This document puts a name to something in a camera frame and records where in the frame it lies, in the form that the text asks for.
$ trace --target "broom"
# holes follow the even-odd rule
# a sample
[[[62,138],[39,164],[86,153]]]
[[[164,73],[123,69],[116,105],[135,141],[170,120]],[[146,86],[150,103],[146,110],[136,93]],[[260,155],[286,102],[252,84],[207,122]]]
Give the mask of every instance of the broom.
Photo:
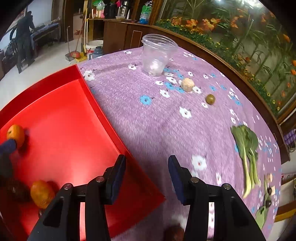
[[[80,52],[77,51],[77,47],[78,47],[78,42],[79,42],[79,39],[80,39],[80,34],[81,34],[81,32],[82,32],[82,28],[83,28],[84,21],[85,21],[85,20],[83,20],[83,22],[82,22],[82,26],[81,26],[81,29],[80,29],[80,33],[79,33],[79,36],[78,36],[78,39],[77,39],[76,49],[75,49],[75,51],[72,51],[72,52],[70,53],[70,55],[71,55],[73,58],[80,58]]]

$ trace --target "black jacket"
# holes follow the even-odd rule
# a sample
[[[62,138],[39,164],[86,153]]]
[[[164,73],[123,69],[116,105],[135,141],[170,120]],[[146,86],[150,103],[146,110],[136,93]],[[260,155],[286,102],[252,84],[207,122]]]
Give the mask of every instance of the black jacket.
[[[26,15],[22,19],[20,19],[16,26],[12,29],[10,33],[10,40],[12,39],[13,33],[15,30],[17,30],[16,39],[22,37],[23,34],[30,34],[30,28],[34,29],[34,23],[33,23],[33,16],[32,15]]]

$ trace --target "dark pants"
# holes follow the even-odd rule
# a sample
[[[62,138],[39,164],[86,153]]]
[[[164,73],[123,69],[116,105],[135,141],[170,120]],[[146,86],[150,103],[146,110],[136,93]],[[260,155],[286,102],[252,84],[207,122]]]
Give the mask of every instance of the dark pants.
[[[23,50],[25,51],[27,64],[30,65],[32,62],[32,55],[31,55],[31,38],[29,34],[23,34],[20,38],[17,38],[17,68],[18,70],[22,70],[22,57]]]

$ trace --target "metal screw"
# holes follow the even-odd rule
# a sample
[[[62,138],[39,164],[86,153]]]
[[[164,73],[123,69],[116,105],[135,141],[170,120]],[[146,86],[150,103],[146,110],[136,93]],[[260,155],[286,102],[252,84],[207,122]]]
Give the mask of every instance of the metal screw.
[[[105,179],[104,179],[104,177],[103,176],[98,176],[98,177],[96,177],[96,182],[98,182],[98,183],[101,183],[101,182],[103,182]]]
[[[192,181],[193,183],[198,183],[199,179],[197,177],[192,177],[190,178],[190,181]]]
[[[226,190],[231,189],[231,185],[228,184],[228,183],[224,183],[224,184],[223,184],[223,187],[224,187]]]
[[[68,190],[68,189],[70,189],[72,187],[72,184],[71,183],[66,183],[64,186],[63,186],[63,188],[65,189],[65,190]]]

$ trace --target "white bucket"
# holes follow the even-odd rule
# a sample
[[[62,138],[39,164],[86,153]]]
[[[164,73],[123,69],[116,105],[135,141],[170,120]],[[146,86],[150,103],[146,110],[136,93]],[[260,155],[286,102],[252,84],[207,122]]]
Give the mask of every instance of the white bucket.
[[[98,47],[98,46],[103,47],[103,43],[104,43],[103,40],[93,40],[93,41],[88,42],[85,45],[86,52],[87,52],[87,59],[89,59],[89,54],[93,53],[96,47]]]

